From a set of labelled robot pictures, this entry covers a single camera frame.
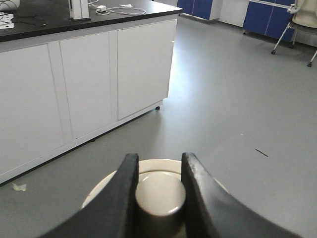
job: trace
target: cabinet door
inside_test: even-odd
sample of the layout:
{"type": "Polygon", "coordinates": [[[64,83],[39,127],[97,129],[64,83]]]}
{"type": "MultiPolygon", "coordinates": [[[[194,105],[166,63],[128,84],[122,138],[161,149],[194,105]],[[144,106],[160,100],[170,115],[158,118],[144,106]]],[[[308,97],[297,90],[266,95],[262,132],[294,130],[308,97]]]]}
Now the cabinet door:
{"type": "Polygon", "coordinates": [[[219,20],[242,27],[246,17],[248,5],[249,2],[246,0],[223,0],[219,20]]]}
{"type": "Polygon", "coordinates": [[[192,15],[194,0],[178,0],[177,6],[182,8],[184,13],[192,15]]]}
{"type": "Polygon", "coordinates": [[[212,0],[195,0],[193,15],[209,20],[211,5],[212,5],[212,0]]]}
{"type": "Polygon", "coordinates": [[[272,10],[271,5],[249,2],[243,29],[264,35],[272,10]]]}
{"type": "Polygon", "coordinates": [[[60,42],[74,139],[111,123],[109,36],[60,42]]]}
{"type": "Polygon", "coordinates": [[[0,65],[1,177],[64,142],[47,45],[0,53],[0,65]]]}
{"type": "Polygon", "coordinates": [[[176,20],[118,31],[119,119],[167,97],[176,20]]]}
{"type": "MultiPolygon", "coordinates": [[[[291,17],[292,15],[287,12],[286,8],[274,7],[269,24],[268,24],[266,35],[274,37],[274,38],[280,38],[285,27],[288,24],[288,20],[291,17]]],[[[293,29],[288,29],[283,37],[283,40],[291,41],[293,33],[294,33],[293,29]]]]}

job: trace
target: cable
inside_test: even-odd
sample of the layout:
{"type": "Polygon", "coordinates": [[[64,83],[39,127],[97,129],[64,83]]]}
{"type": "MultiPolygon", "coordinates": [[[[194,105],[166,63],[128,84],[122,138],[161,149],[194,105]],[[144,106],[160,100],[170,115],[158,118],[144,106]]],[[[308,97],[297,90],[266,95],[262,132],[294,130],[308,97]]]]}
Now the cable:
{"type": "Polygon", "coordinates": [[[0,24],[0,26],[4,26],[4,25],[7,25],[7,24],[12,24],[12,22],[6,22],[6,21],[2,21],[0,20],[0,22],[4,22],[5,24],[0,24]]]}
{"type": "Polygon", "coordinates": [[[9,15],[9,13],[5,13],[5,14],[0,15],[1,16],[0,20],[2,20],[4,16],[8,16],[8,15],[9,15]]]}
{"type": "Polygon", "coordinates": [[[15,6],[17,15],[19,16],[20,15],[20,11],[18,9],[19,7],[15,4],[15,2],[13,2],[11,0],[0,0],[0,6],[1,6],[1,4],[5,4],[7,7],[12,8],[11,6],[9,6],[8,4],[5,3],[6,1],[11,2],[15,6]]]}
{"type": "Polygon", "coordinates": [[[102,11],[104,13],[102,13],[100,11],[100,9],[98,9],[99,5],[95,5],[94,3],[99,2],[99,0],[95,0],[95,1],[91,1],[88,0],[88,6],[89,7],[94,7],[97,8],[96,9],[96,14],[98,15],[109,15],[111,12],[112,13],[117,13],[117,14],[121,14],[121,15],[130,15],[130,16],[139,16],[139,15],[144,15],[146,13],[146,11],[142,8],[138,8],[138,7],[131,7],[131,6],[122,6],[122,7],[105,7],[105,9],[102,11]],[[114,10],[118,10],[118,9],[127,9],[127,10],[136,10],[136,11],[141,11],[141,13],[126,13],[123,11],[114,11],[114,10]]]}

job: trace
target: power adapter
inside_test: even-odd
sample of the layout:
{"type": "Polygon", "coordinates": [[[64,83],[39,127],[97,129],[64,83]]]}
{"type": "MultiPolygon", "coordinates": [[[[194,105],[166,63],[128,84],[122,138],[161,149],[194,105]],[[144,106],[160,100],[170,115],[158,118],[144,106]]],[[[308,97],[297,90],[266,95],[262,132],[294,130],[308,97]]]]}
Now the power adapter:
{"type": "Polygon", "coordinates": [[[97,7],[97,12],[103,12],[103,11],[106,11],[107,10],[107,7],[106,6],[104,6],[104,5],[100,5],[100,6],[98,6],[97,7]]]}

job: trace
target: laboratory bench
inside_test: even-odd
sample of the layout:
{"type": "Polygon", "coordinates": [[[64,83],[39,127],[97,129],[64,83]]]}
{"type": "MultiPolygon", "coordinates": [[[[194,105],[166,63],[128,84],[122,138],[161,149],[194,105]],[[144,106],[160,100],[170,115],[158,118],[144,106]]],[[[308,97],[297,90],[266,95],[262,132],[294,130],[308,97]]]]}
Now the laboratory bench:
{"type": "Polygon", "coordinates": [[[127,3],[146,14],[74,22],[67,0],[22,1],[47,25],[0,30],[0,183],[162,105],[182,9],[97,4],[127,3]]]}

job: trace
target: chair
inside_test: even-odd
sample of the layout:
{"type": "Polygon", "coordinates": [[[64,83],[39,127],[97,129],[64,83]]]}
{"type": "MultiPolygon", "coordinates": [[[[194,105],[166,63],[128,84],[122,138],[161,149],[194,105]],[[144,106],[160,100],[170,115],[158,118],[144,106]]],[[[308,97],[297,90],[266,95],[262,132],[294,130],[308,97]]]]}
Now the chair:
{"type": "MultiPolygon", "coordinates": [[[[292,45],[290,48],[294,48],[295,40],[298,31],[303,31],[309,34],[317,34],[317,0],[295,0],[295,3],[287,10],[290,14],[294,14],[293,18],[287,24],[281,37],[277,41],[271,54],[275,54],[276,47],[281,42],[283,36],[288,29],[294,29],[295,34],[292,45]]],[[[307,64],[308,67],[312,67],[313,60],[317,55],[317,51],[312,57],[311,61],[307,64]]]]}

